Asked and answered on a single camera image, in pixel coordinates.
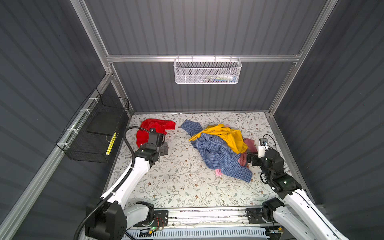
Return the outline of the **red cloth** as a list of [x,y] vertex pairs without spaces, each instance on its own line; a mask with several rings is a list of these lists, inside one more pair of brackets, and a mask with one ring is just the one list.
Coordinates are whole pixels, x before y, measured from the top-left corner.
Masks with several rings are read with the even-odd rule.
[[[150,130],[155,129],[157,133],[167,135],[167,130],[174,130],[176,123],[167,120],[147,119],[141,123],[141,128]],[[144,130],[138,130],[136,144],[138,147],[147,143],[149,140],[149,133]]]

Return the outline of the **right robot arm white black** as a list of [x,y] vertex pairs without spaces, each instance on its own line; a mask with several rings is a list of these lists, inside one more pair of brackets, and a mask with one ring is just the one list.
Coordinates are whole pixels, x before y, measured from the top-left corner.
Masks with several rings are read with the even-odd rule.
[[247,162],[260,167],[261,180],[279,198],[265,201],[258,213],[251,213],[265,223],[278,223],[297,240],[346,240],[311,201],[302,186],[285,172],[284,159],[275,149],[261,147],[264,153],[248,153]]

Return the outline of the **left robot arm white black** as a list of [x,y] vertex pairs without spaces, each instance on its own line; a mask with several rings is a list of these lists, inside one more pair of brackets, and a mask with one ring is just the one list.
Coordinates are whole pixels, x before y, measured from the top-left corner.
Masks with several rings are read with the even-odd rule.
[[148,142],[137,151],[133,150],[127,137],[123,137],[133,158],[131,165],[112,187],[101,195],[99,201],[87,206],[86,217],[75,231],[75,240],[80,238],[81,232],[96,240],[121,240],[126,231],[134,225],[143,223],[149,226],[154,221],[153,204],[137,202],[133,207],[126,208],[130,195],[142,177],[161,156],[168,154],[165,135],[155,129],[150,129],[147,133]]

